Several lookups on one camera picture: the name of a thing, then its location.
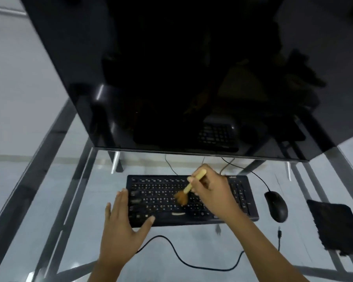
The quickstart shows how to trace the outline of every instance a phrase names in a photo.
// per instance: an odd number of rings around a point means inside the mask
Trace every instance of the black monitor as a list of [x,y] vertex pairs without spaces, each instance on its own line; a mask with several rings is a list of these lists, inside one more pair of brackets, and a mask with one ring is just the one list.
[[94,145],[308,161],[353,136],[353,0],[22,0]]

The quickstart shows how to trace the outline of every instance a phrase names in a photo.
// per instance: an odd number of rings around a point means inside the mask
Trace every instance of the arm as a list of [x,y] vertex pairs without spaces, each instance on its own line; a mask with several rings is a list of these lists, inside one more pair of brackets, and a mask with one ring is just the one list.
[[[206,176],[199,182],[195,175],[202,169]],[[230,227],[242,245],[259,282],[308,282],[271,244],[256,225],[241,211],[231,194],[226,177],[204,164],[188,181],[207,208]]]
[[100,254],[89,282],[116,281],[124,265],[143,244],[154,220],[155,217],[149,217],[134,232],[128,220],[128,190],[118,192],[113,209],[110,203],[106,206]]

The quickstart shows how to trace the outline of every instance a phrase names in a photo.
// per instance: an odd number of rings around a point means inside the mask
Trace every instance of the computer mouse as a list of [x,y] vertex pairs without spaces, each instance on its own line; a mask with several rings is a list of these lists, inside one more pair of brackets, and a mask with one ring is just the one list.
[[278,223],[283,223],[287,220],[287,204],[284,199],[275,191],[269,191],[264,194],[268,203],[271,217]]

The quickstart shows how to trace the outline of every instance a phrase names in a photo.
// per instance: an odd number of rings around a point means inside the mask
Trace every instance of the person's right hand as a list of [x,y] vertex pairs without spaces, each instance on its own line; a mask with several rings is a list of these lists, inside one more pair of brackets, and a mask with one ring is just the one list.
[[[202,169],[207,170],[207,174],[199,181],[195,176]],[[240,210],[227,178],[219,175],[209,165],[200,166],[187,180],[192,184],[192,191],[200,197],[204,205],[223,221],[226,221],[233,211]]]

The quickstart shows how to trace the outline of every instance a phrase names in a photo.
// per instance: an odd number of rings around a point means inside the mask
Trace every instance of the brush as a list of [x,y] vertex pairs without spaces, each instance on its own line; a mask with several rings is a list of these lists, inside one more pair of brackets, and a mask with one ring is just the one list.
[[[196,176],[195,179],[199,180],[202,179],[204,177],[204,175],[207,174],[207,170],[202,169]],[[192,185],[191,183],[189,183],[187,185],[187,187],[184,188],[184,190],[181,190],[179,192],[177,192],[174,195],[174,198],[176,199],[176,201],[178,202],[178,204],[180,204],[181,206],[187,205],[188,203],[188,192],[191,191],[192,189]]]

